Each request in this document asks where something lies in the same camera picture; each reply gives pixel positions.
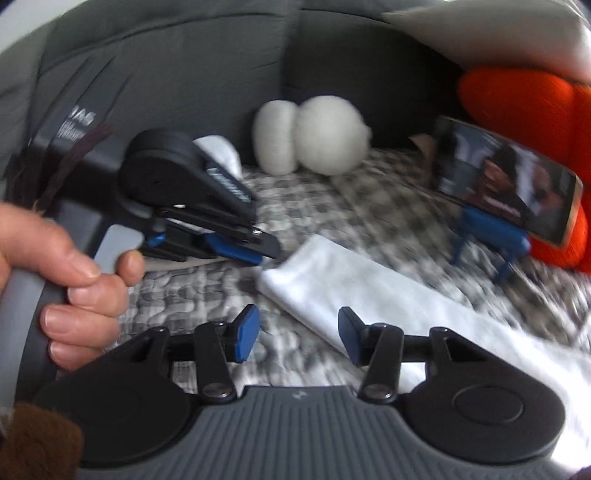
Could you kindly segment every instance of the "gray handle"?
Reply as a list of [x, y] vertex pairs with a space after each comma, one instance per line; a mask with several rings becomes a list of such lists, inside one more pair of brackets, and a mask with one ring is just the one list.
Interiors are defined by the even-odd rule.
[[[144, 241], [142, 233], [122, 225], [111, 225], [105, 231], [101, 216], [84, 207], [62, 207], [59, 223], [76, 246], [89, 253], [99, 244], [93, 257], [104, 273], [114, 273], [117, 258]], [[38, 318], [46, 305], [65, 302], [63, 287], [28, 271], [12, 272], [0, 298], [0, 406], [30, 401], [45, 383], [55, 379], [57, 367], [48, 355], [48, 339]]]

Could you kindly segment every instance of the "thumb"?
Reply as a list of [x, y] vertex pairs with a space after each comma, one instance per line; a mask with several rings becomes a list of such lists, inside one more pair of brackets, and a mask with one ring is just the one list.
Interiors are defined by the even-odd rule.
[[61, 226], [8, 203], [0, 203], [0, 258], [66, 287], [86, 287], [100, 276]]

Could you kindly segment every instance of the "orange pillow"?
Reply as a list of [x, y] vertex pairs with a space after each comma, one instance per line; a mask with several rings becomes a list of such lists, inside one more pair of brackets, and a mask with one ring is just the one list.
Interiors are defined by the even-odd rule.
[[[460, 80], [464, 108], [484, 128], [532, 148], [591, 180], [591, 88], [538, 70], [480, 68]], [[591, 271], [585, 194], [568, 245], [532, 240], [532, 256], [563, 268]]]

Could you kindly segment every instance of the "white cloth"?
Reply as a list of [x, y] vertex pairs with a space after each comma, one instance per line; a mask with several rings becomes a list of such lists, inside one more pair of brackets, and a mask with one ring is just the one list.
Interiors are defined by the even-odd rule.
[[208, 135], [193, 140], [193, 143], [209, 154], [235, 179], [242, 180], [240, 155], [227, 138], [221, 135]]
[[591, 83], [591, 30], [579, 0], [455, 0], [384, 14], [466, 70], [546, 70]]
[[[512, 330], [317, 235], [264, 271], [258, 289], [342, 352], [337, 313], [343, 306], [368, 324], [397, 325], [408, 335], [451, 328], [551, 387], [567, 411], [553, 460], [572, 471], [591, 464], [591, 358], [582, 352]], [[423, 369], [403, 365], [400, 391], [424, 380]]]

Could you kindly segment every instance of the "white pillow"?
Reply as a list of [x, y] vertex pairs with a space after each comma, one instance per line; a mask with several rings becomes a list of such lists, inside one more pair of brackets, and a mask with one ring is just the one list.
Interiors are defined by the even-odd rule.
[[298, 107], [287, 100], [273, 100], [256, 113], [252, 141], [261, 170], [281, 176], [297, 169], [294, 125]]
[[384, 19], [466, 70], [526, 67], [591, 83], [591, 31], [577, 0], [455, 0]]

